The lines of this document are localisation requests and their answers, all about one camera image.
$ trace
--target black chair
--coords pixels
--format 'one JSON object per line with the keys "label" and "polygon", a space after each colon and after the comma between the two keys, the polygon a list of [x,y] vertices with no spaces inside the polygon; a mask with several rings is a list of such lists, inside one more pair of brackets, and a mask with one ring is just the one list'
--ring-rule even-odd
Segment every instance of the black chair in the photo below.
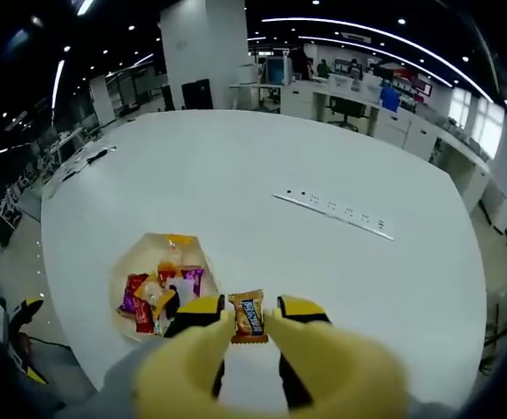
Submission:
{"label": "black chair", "polygon": [[329,122],[330,124],[337,125],[341,128],[348,128],[356,133],[359,132],[358,128],[354,124],[348,122],[348,117],[366,118],[366,105],[332,96],[331,105],[329,107],[332,110],[332,114],[341,113],[344,115],[343,120],[331,121]]}

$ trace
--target white wall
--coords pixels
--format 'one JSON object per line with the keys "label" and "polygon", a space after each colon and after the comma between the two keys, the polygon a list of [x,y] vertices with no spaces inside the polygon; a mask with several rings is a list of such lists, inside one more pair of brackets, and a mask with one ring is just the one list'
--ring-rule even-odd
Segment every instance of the white wall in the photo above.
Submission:
{"label": "white wall", "polygon": [[99,124],[105,126],[115,120],[112,100],[110,99],[110,93],[107,91],[106,77],[98,76],[90,80],[89,87],[94,112],[98,116]]}
{"label": "white wall", "polygon": [[182,0],[161,13],[162,43],[176,109],[181,86],[210,80],[215,108],[231,107],[229,86],[248,62],[244,0]]}
{"label": "white wall", "polygon": [[444,85],[440,85],[432,79],[428,79],[428,76],[424,74],[418,73],[418,79],[422,79],[432,86],[431,95],[429,97],[425,94],[421,94],[421,96],[424,98],[424,103],[431,107],[434,111],[438,112],[440,115],[449,115],[453,89]]}

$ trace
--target computer monitor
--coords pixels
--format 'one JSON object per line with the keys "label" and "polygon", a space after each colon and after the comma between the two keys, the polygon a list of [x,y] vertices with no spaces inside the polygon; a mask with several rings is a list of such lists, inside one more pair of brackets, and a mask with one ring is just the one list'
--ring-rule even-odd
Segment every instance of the computer monitor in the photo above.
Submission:
{"label": "computer monitor", "polygon": [[389,70],[387,68],[378,67],[377,65],[373,68],[373,75],[377,77],[381,77],[387,81],[393,81],[394,72],[393,70]]}

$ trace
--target electrical outlet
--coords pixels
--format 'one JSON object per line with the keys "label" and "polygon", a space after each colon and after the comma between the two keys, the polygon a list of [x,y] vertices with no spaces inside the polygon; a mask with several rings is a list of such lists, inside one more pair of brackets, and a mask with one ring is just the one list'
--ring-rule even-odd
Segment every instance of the electrical outlet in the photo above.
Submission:
{"label": "electrical outlet", "polygon": [[368,211],[356,209],[352,205],[345,205],[333,199],[326,199],[320,194],[300,189],[287,189],[284,193],[273,194],[276,198],[284,199],[326,216],[339,219],[345,223],[355,225],[371,231],[388,240],[394,240],[391,223],[381,217],[374,216]]}

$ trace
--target curved ceiling light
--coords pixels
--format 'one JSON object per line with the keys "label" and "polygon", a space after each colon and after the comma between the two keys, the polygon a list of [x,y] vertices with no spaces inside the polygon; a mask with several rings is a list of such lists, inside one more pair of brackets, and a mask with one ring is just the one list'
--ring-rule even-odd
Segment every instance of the curved ceiling light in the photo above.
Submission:
{"label": "curved ceiling light", "polygon": [[424,67],[417,65],[413,63],[412,61],[408,61],[407,59],[403,57],[399,57],[398,55],[391,54],[390,52],[386,52],[383,50],[379,50],[377,48],[373,48],[372,46],[367,46],[363,44],[356,44],[355,42],[346,42],[346,41],[338,41],[337,39],[328,39],[328,38],[316,38],[316,37],[298,37],[300,39],[310,39],[311,41],[324,41],[324,42],[334,42],[336,44],[342,44],[342,45],[351,45],[351,46],[357,46],[358,48],[364,48],[369,51],[378,52],[379,54],[387,55],[388,57],[396,58],[402,63],[410,64],[412,67],[417,68],[418,70],[425,72],[426,74],[429,74],[430,76],[434,76],[436,79],[441,81],[445,86],[447,87],[453,87],[447,80],[442,79],[437,74],[432,73],[430,70],[425,69]]}
{"label": "curved ceiling light", "polygon": [[380,35],[384,35],[386,37],[390,37],[392,39],[396,39],[397,41],[401,41],[405,44],[408,44],[410,46],[413,46],[414,48],[419,49],[422,52],[427,53],[429,56],[437,59],[441,63],[445,64],[448,68],[456,72],[459,76],[461,76],[463,79],[468,81],[484,98],[486,98],[489,103],[494,103],[493,99],[469,76],[467,76],[465,73],[463,73],[461,70],[456,68],[454,65],[449,63],[445,58],[440,57],[439,55],[435,54],[434,52],[424,48],[421,45],[418,45],[412,41],[409,41],[408,39],[399,37],[398,35],[394,35],[390,32],[385,32],[380,29],[372,28],[371,26],[365,26],[364,24],[354,24],[352,22],[344,22],[341,20],[331,20],[331,19],[320,19],[317,17],[277,17],[272,19],[263,19],[262,22],[286,22],[286,21],[304,21],[304,22],[320,22],[323,24],[343,24],[345,26],[352,26],[353,28],[363,29],[365,31],[375,32],[379,33]]}

